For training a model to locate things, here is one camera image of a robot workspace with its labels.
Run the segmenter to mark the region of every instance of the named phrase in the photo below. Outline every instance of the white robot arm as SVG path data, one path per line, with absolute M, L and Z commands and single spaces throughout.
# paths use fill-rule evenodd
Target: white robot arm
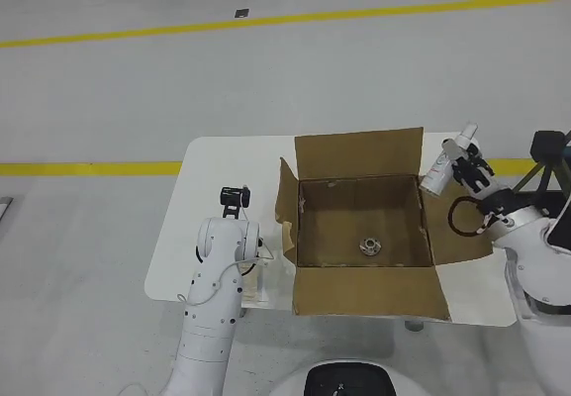
M 499 185 L 476 146 L 446 141 L 443 150 L 454 178 L 469 192 L 464 200 L 486 219 L 476 232 L 460 234 L 486 231 L 495 247 L 506 250 L 506 280 L 538 381 L 547 396 L 571 396 L 571 251 L 548 243 L 557 220 Z M 570 201 L 571 194 L 558 219 Z M 448 222 L 454 230 L 453 208 Z
M 240 205 L 232 211 L 238 213 Z M 258 246 L 257 223 L 230 218 L 202 223 L 197 241 L 202 262 L 185 299 L 182 336 L 165 396 L 222 394 L 243 293 L 238 265 L 256 261 Z

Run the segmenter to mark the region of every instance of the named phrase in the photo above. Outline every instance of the table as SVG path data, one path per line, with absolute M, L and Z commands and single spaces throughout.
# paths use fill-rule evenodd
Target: table
M 441 152 L 441 142 L 456 135 L 424 134 L 420 174 L 428 171 Z M 296 267 L 282 256 L 281 226 L 274 219 L 280 156 L 296 172 L 294 137 L 207 137 L 189 145 L 146 275 L 144 291 L 149 298 L 179 301 L 178 293 L 188 295 L 202 221 L 221 216 L 222 187 L 246 184 L 251 191 L 247 216 L 259 223 L 276 258 L 257 267 L 259 293 L 255 299 L 244 299 L 242 305 L 291 311 Z M 505 262 L 504 252 L 495 250 L 478 260 L 436 267 L 453 323 L 503 327 L 516 321 L 504 277 Z

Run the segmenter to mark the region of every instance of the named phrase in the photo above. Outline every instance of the concrete floor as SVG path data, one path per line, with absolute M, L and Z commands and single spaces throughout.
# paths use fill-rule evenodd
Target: concrete floor
M 156 395 L 182 305 L 143 281 L 174 177 L 0 178 L 0 396 Z M 227 395 L 261 395 L 305 362 L 386 362 L 433 395 L 540 395 L 516 329 L 250 311 L 239 321 Z M 130 388 L 123 396 L 141 395 Z
M 446 0 L 0 0 L 0 41 Z M 0 162 L 181 160 L 199 136 L 481 126 L 490 157 L 571 127 L 571 1 L 0 50 Z M 0 178 L 0 396 L 151 395 L 179 303 L 143 281 L 174 177 Z M 227 395 L 365 357 L 437 396 L 541 395 L 516 328 L 239 321 Z M 141 396 L 130 388 L 123 396 Z

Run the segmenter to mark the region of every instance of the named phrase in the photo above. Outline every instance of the yellow floor line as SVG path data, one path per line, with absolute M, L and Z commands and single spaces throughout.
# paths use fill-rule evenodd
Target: yellow floor line
M 313 14 L 290 15 L 280 17 L 266 17 L 256 19 L 236 19 L 233 21 L 212 22 L 196 25 L 182 26 L 165 26 L 159 28 L 122 31 L 122 32 L 106 32 L 106 33 L 88 33 L 72 36 L 57 36 L 49 38 L 15 40 L 9 42 L 0 42 L 0 49 L 9 49 L 16 47 L 35 47 L 48 46 L 54 44 L 79 43 L 79 42 L 95 42 L 104 40 L 128 39 L 145 36 L 159 35 L 180 35 L 185 33 L 218 31 L 227 29 L 249 28 L 254 26 L 272 26 L 317 21 L 334 21 L 346 19 L 374 18 L 395 15 L 411 15 L 411 14 L 430 14 L 449 11 L 467 11 L 486 8 L 518 6 L 527 4 L 548 3 L 552 0 L 467 0 L 455 1 L 450 3 L 438 4 L 420 4 L 410 6 L 399 6 L 389 8 L 375 8 L 368 10 L 345 10 L 320 12 Z
M 499 176 L 523 176 L 535 165 L 531 159 L 489 159 Z M 82 162 L 0 163 L 0 176 L 174 176 L 182 163 L 169 162 Z
M 493 158 L 487 161 L 497 176 L 524 176 L 535 166 L 535 161 L 530 158 Z

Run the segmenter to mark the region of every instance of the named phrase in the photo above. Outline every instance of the open cardboard box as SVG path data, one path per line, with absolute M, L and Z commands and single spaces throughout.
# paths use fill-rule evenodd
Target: open cardboard box
M 492 252 L 484 237 L 461 238 L 447 211 L 463 188 L 422 194 L 423 128 L 295 140 L 298 176 L 281 158 L 276 220 L 283 253 L 296 264 L 297 315 L 409 315 L 449 320 L 435 266 Z M 455 224 L 475 230 L 482 217 L 459 205 Z M 375 238 L 374 256 L 359 248 Z

